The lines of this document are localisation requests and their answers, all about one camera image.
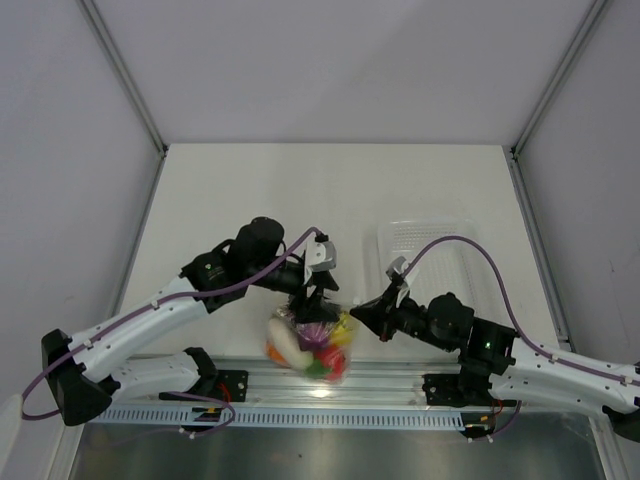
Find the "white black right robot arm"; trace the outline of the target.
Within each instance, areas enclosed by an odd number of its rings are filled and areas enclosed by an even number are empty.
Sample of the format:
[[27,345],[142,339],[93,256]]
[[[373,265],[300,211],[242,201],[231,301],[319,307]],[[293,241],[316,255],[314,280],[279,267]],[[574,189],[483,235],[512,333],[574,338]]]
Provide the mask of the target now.
[[350,314],[386,342],[401,332],[454,352],[455,374],[426,374],[430,406],[452,408],[534,403],[605,417],[618,436],[639,439],[639,369],[599,362],[528,341],[516,329],[482,319],[452,293],[426,306],[389,286]]

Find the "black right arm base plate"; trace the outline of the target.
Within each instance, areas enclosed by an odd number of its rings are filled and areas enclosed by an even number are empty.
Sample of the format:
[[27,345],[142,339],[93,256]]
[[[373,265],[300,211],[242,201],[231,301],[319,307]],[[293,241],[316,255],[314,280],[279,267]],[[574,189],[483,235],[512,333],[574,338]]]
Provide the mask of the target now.
[[499,399],[490,393],[492,383],[489,375],[461,371],[455,374],[425,374],[422,379],[422,390],[430,406],[462,408],[499,404]]

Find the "white toy radish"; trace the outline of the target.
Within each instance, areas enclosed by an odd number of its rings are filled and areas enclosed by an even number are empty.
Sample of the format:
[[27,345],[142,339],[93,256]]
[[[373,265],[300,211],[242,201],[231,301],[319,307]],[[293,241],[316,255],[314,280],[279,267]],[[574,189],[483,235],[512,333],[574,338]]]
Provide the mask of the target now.
[[282,319],[271,317],[267,323],[267,342],[271,343],[287,361],[287,367],[303,371],[311,366],[314,357],[303,351],[294,332]]

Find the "orange toy orange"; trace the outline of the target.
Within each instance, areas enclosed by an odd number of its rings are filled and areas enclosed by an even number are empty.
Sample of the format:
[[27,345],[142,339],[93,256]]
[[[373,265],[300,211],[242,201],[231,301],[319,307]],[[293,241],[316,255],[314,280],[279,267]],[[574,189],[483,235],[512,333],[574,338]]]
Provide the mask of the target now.
[[287,365],[287,361],[278,352],[278,350],[269,342],[266,343],[266,354],[275,363],[279,365]]

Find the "red toy tomato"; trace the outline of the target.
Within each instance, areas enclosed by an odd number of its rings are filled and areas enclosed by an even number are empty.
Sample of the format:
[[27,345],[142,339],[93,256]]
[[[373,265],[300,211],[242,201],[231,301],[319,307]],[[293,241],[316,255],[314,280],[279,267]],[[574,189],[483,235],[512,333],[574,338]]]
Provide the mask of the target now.
[[347,368],[345,351],[337,346],[328,346],[314,354],[314,360],[319,365],[320,378],[327,381],[338,381],[344,376]]

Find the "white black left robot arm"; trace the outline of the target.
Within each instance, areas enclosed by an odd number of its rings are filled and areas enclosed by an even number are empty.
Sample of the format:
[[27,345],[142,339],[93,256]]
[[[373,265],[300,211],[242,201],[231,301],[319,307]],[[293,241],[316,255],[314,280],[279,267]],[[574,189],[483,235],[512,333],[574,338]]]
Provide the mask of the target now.
[[133,354],[161,336],[242,299],[260,287],[288,295],[296,310],[322,306],[339,289],[331,271],[337,253],[328,235],[309,228],[285,248],[284,228],[256,217],[233,239],[196,256],[168,284],[133,310],[68,335],[41,339],[43,374],[67,426],[85,424],[113,403],[159,394],[204,400],[216,390],[218,370],[207,352],[189,347],[156,360]]

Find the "clear zip top bag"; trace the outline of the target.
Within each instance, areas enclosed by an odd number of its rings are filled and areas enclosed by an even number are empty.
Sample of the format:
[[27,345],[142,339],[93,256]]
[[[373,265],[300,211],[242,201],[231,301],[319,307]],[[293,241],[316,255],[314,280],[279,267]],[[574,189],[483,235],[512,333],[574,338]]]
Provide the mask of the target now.
[[359,323],[336,304],[329,303],[322,313],[325,317],[298,318],[287,305],[279,306],[267,321],[265,353],[305,378],[338,383],[350,366]]

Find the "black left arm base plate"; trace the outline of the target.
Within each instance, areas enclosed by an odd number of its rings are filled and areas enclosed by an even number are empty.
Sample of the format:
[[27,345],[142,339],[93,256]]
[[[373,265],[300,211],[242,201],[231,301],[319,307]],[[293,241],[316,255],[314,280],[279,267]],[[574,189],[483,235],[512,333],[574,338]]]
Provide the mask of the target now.
[[220,370],[213,387],[213,397],[227,403],[244,402],[247,396],[249,372]]

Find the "yellow toy banana bunch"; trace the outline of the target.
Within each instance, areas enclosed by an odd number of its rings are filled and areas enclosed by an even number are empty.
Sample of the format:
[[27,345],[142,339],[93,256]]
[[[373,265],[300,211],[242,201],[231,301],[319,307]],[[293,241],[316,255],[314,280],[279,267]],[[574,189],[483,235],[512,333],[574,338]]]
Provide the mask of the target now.
[[347,311],[342,311],[329,335],[329,344],[340,348],[349,347],[357,334],[358,325],[354,317]]

